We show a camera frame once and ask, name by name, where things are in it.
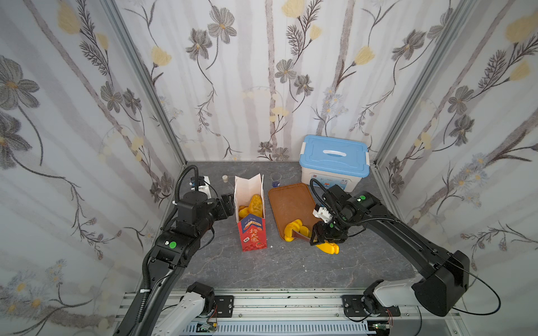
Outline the yellow steel kitchen tongs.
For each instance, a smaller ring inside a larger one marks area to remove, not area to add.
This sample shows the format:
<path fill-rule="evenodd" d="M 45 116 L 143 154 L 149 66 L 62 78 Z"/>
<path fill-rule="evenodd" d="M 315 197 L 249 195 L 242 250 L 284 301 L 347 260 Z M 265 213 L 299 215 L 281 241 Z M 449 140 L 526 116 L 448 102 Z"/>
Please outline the yellow steel kitchen tongs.
<path fill-rule="evenodd" d="M 302 239 L 313 246 L 316 246 L 319 250 L 329 255 L 337 255 L 340 252 L 339 245 L 330 242 L 319 242 L 316 238 L 312 237 L 312 231 L 309 230 L 300 219 L 288 223 L 284 228 L 284 240 L 286 242 L 293 242 L 296 239 Z"/>

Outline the small yellow bread roll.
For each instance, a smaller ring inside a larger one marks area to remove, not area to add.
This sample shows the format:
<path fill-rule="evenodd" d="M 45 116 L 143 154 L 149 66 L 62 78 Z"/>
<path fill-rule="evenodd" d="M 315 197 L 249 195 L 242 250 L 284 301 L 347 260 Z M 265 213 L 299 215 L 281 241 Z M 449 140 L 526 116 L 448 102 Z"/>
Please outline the small yellow bread roll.
<path fill-rule="evenodd" d="M 301 219 L 296 219 L 291 223 L 288 223 L 284 229 L 284 240 L 286 242 L 292 242 L 294 240 L 294 234 L 300 233 L 303 223 Z"/>

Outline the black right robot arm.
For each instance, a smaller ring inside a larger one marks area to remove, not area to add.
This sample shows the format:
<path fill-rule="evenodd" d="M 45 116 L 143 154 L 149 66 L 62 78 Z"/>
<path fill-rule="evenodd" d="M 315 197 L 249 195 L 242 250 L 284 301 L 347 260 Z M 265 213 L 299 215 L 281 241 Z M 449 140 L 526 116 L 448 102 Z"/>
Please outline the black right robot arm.
<path fill-rule="evenodd" d="M 328 211 L 313 225 L 311 245 L 342 244 L 351 238 L 351 228 L 360 227 L 384 239 L 418 272 L 402 281 L 374 281 L 361 299 L 367 315 L 409 305 L 444 317 L 467 292 L 470 260 L 461 251 L 452 253 L 423 237 L 371 193 L 351 195 L 339 186 L 326 188 L 317 179 L 310 180 L 310 188 L 322 191 L 315 211 Z"/>

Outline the brown wooden tray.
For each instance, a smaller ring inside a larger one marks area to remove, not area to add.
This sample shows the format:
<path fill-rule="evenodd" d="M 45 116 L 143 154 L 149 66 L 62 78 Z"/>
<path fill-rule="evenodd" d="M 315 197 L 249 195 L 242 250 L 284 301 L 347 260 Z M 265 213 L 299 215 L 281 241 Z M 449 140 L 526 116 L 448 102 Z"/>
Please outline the brown wooden tray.
<path fill-rule="evenodd" d="M 294 221 L 302 225 L 301 234 L 311 236 L 312 227 L 319 218 L 313 215 L 316 203 L 306 184 L 296 183 L 273 188 L 268 192 L 268 198 L 279 235 L 284 241 L 294 240 L 291 229 L 286 229 Z"/>

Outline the aluminium frame rail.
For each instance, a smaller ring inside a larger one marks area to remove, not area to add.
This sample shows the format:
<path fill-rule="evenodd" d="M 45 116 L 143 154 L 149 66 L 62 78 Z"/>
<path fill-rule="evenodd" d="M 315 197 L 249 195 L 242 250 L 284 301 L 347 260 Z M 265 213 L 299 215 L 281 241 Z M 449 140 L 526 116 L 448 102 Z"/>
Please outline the aluminium frame rail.
<path fill-rule="evenodd" d="M 233 295 L 231 318 L 215 319 L 215 335 L 469 335 L 462 317 L 438 317 L 424 308 L 348 318 L 344 299 L 363 288 L 217 288 Z"/>

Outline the blue lid storage box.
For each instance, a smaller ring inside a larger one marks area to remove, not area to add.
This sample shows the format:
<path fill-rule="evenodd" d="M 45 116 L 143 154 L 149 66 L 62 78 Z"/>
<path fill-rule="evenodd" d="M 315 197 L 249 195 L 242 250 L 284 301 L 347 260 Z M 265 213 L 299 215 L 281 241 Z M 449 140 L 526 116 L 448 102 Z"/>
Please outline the blue lid storage box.
<path fill-rule="evenodd" d="M 324 187 L 352 192 L 370 175 L 368 146 L 358 141 L 308 135 L 300 153 L 301 181 L 317 179 Z"/>

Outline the red paper gift bag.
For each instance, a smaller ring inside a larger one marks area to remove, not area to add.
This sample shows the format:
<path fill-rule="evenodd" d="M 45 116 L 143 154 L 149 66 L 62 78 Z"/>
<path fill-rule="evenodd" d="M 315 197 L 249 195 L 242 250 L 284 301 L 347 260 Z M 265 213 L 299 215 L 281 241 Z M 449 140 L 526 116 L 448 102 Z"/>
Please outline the red paper gift bag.
<path fill-rule="evenodd" d="M 250 179 L 235 177 L 235 218 L 243 252 L 257 251 L 268 247 L 264 199 L 263 218 L 249 214 L 246 218 L 240 220 L 238 216 L 240 206 L 249 207 L 249 202 L 255 194 L 259 194 L 263 199 L 262 174 L 257 174 Z"/>

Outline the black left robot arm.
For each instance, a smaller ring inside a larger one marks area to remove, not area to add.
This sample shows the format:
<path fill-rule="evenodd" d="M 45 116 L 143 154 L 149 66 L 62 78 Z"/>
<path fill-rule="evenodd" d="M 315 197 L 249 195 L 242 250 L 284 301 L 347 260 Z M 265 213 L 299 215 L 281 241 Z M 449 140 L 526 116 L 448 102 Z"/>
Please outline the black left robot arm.
<path fill-rule="evenodd" d="M 192 257 L 201 249 L 206 232 L 217 221 L 234 214 L 233 195 L 210 198 L 199 190 L 201 177 L 195 165 L 180 174 L 172 211 L 161 234 L 142 262 L 142 283 L 116 335 L 150 335 L 158 317 Z"/>

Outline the yellow ridged bread roll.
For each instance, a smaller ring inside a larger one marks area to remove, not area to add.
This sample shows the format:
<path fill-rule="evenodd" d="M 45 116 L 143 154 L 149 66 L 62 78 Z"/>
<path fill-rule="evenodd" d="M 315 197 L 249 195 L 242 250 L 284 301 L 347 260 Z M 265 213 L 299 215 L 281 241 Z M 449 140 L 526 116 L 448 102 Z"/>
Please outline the yellow ridged bread roll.
<path fill-rule="evenodd" d="M 249 202 L 248 212 L 249 214 L 263 218 L 263 199 L 259 194 L 252 196 Z"/>

